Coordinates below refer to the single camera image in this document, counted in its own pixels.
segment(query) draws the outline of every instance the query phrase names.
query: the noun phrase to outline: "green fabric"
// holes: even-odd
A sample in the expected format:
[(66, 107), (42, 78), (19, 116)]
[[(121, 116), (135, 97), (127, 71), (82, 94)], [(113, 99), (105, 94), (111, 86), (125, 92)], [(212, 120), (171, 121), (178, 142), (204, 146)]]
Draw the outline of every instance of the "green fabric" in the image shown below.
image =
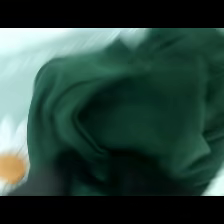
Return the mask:
[(29, 112), (31, 170), (71, 153), (70, 195), (201, 194), (224, 159), (223, 71), (211, 28), (50, 61)]

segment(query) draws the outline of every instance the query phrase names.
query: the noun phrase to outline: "green jacket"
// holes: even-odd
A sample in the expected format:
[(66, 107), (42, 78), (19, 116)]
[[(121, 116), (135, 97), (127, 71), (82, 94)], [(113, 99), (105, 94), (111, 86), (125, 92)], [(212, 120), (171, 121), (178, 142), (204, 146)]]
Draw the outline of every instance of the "green jacket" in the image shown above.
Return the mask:
[(57, 167), (69, 195), (201, 195), (224, 159), (224, 37), (153, 28), (135, 49), (48, 62), (28, 148), (31, 172)]

